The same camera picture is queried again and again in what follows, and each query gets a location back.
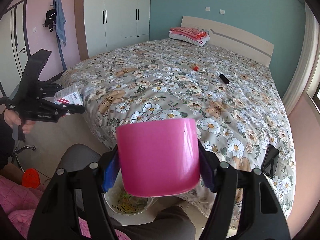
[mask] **gray pants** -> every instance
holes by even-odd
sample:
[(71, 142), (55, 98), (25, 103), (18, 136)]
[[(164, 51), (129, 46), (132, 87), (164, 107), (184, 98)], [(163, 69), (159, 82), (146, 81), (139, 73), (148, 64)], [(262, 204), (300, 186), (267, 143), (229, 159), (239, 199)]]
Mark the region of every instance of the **gray pants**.
[[(71, 146), (61, 158), (58, 168), (68, 172), (79, 171), (91, 162), (97, 162), (100, 155), (89, 147), (76, 144)], [(81, 190), (76, 192), (77, 205), (83, 208)], [(194, 240), (196, 228), (187, 214), (178, 206), (172, 206), (159, 212), (151, 223), (122, 226), (111, 218), (113, 227), (131, 238), (131, 240)]]

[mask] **hand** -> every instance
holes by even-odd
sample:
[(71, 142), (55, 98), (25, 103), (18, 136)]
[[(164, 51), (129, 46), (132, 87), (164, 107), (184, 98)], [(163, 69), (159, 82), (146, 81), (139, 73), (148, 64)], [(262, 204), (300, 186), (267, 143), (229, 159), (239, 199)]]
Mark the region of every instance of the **hand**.
[[(4, 120), (11, 128), (13, 124), (21, 125), (19, 116), (14, 111), (8, 109), (4, 111)], [(23, 133), (30, 133), (35, 123), (34, 121), (26, 121), (26, 124), (22, 127)]]

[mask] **floral bedspread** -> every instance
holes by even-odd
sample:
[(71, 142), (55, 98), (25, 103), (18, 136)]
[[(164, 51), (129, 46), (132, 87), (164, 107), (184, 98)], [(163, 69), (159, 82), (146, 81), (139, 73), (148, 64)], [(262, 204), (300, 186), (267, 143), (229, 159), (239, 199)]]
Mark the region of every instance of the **floral bedspread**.
[[(223, 73), (230, 83), (222, 83)], [(148, 41), (99, 54), (67, 70), (63, 87), (77, 84), (91, 131), (107, 147), (116, 127), (134, 122), (194, 118), (207, 151), (234, 168), (260, 167), (268, 144), (279, 149), (274, 179), (268, 179), (286, 217), (296, 181), (290, 125), (267, 67), (229, 50), (173, 39)], [(215, 195), (199, 182), (181, 198), (208, 217)], [(238, 190), (231, 227), (242, 203)]]

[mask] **blue cloth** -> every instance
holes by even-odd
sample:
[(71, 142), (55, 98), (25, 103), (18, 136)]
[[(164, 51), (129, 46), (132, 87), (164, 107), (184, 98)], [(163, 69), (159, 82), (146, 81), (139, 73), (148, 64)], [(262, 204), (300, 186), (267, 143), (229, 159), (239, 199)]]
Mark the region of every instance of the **blue cloth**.
[(66, 19), (64, 18), (61, 0), (56, 0), (56, 10), (57, 10), (57, 18), (56, 18), (57, 35), (60, 41), (63, 41), (63, 45), (66, 46), (67, 39), (66, 39), (66, 33), (64, 31), (64, 24), (66, 23)]

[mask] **bed headboard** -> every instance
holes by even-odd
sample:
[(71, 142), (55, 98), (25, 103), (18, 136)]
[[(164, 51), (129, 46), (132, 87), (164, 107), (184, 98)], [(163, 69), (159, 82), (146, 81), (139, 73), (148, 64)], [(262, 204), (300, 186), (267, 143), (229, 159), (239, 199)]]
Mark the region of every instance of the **bed headboard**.
[(267, 67), (270, 65), (274, 45), (242, 29), (212, 20), (184, 16), (181, 27), (210, 30), (208, 44), (231, 50)]

